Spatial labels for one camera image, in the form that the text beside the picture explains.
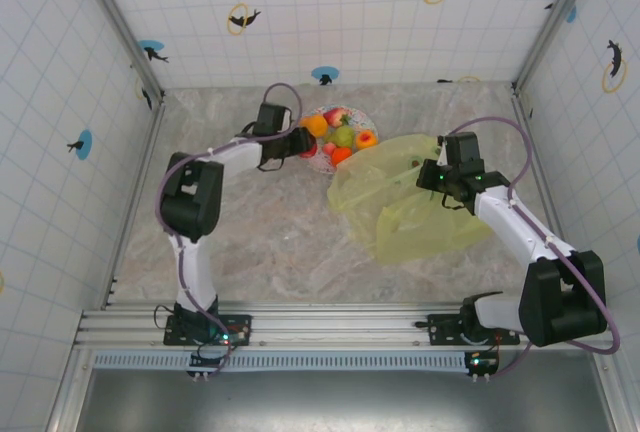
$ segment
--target white tiled wall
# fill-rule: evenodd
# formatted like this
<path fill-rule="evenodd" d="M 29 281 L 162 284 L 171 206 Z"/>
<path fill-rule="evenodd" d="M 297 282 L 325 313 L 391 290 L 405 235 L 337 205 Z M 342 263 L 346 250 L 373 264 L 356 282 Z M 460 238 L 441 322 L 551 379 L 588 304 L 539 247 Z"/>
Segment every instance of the white tiled wall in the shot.
<path fill-rule="evenodd" d="M 318 66 L 339 69 L 338 83 L 513 80 L 554 2 L 116 1 L 138 39 L 165 45 L 169 64 L 151 63 L 167 88 L 317 83 Z M 261 14 L 234 36 L 227 20 L 239 3 Z"/>
<path fill-rule="evenodd" d="M 151 112 L 94 0 L 0 0 L 0 79 L 0 430 L 41 430 Z"/>
<path fill-rule="evenodd" d="M 631 371 L 623 376 L 637 394 L 640 0 L 578 0 L 577 8 L 577 19 L 563 26 L 527 91 L 530 125 L 567 238 L 605 262 L 608 304 L 623 336 L 618 362 Z M 616 92 L 605 93 L 609 40 L 622 49 L 627 75 Z M 624 68 L 605 82 L 607 89 L 621 83 Z"/>

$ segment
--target red apple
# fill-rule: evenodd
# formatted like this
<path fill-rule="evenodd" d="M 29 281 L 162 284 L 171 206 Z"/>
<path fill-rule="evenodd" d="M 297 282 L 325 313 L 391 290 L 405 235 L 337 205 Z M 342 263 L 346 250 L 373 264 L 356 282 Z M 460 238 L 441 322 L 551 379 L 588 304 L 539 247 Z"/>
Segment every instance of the red apple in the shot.
<path fill-rule="evenodd" d="M 331 142 L 328 142 L 322 146 L 322 151 L 325 154 L 327 154 L 329 157 L 331 157 L 331 154 L 333 154 L 333 151 L 336 150 L 336 147 L 337 147 L 336 144 L 332 144 Z"/>
<path fill-rule="evenodd" d="M 340 127 L 349 123 L 349 114 L 342 107 L 336 107 L 322 114 L 331 127 Z"/>

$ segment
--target orange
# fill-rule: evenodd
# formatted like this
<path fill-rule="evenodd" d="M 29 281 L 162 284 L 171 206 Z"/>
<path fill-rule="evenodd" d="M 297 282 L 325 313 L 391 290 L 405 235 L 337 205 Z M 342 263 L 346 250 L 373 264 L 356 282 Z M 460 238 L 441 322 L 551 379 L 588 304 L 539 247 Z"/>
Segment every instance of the orange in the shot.
<path fill-rule="evenodd" d="M 311 135 L 315 138 L 324 137 L 329 131 L 329 124 L 322 114 L 312 115 L 311 117 L 304 117 L 300 121 L 302 127 L 306 127 Z"/>
<path fill-rule="evenodd" d="M 331 154 L 331 163 L 336 166 L 343 160 L 351 157 L 352 154 L 353 152 L 351 152 L 350 147 L 338 147 L 333 151 L 333 154 Z"/>
<path fill-rule="evenodd" d="M 366 149 L 378 145 L 378 138 L 371 130 L 363 130 L 356 136 L 356 147 L 358 150 Z"/>

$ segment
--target gray floor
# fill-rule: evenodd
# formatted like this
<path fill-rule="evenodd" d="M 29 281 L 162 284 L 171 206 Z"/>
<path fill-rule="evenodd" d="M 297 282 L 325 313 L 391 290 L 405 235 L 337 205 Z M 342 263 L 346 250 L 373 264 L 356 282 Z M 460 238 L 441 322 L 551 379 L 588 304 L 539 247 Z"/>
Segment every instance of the gray floor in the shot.
<path fill-rule="evenodd" d="M 328 104 L 363 110 L 382 139 L 442 135 L 474 117 L 514 117 L 503 83 L 300 86 L 299 91 L 305 110 Z M 169 94 L 115 300 L 175 298 L 172 250 L 153 216 L 157 185 L 173 152 L 201 152 L 223 144 L 254 120 L 262 93 L 262 88 L 252 87 Z M 294 104 L 286 91 L 270 100 Z M 517 132 L 502 124 L 475 130 L 488 170 L 515 177 L 525 158 Z M 225 184 L 221 219 L 210 236 L 214 283 L 225 300 L 443 301 L 521 287 L 524 271 L 495 237 L 428 259 L 377 264 L 349 239 L 347 224 L 328 209 L 330 181 L 330 176 L 293 158 L 278 173 L 251 171 Z M 544 220 L 531 173 L 518 193 Z"/>
<path fill-rule="evenodd" d="M 536 351 L 489 384 L 437 372 L 223 373 L 194 383 L 184 372 L 102 370 L 78 430 L 605 432 L 608 420 L 588 354 Z"/>

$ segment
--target cable vent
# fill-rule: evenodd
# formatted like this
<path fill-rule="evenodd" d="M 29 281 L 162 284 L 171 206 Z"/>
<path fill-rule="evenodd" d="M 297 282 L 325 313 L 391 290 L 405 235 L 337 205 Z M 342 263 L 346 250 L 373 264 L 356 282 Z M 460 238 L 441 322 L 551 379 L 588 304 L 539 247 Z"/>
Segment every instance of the cable vent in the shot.
<path fill-rule="evenodd" d="M 203 353 L 215 358 L 216 353 Z M 129 370 L 193 370 L 206 372 L 206 367 L 190 366 L 191 352 L 184 351 L 120 351 L 96 352 L 94 368 Z M 438 370 L 466 372 L 464 352 L 256 352 L 236 351 L 224 369 L 227 372 L 295 371 L 295 370 Z"/>

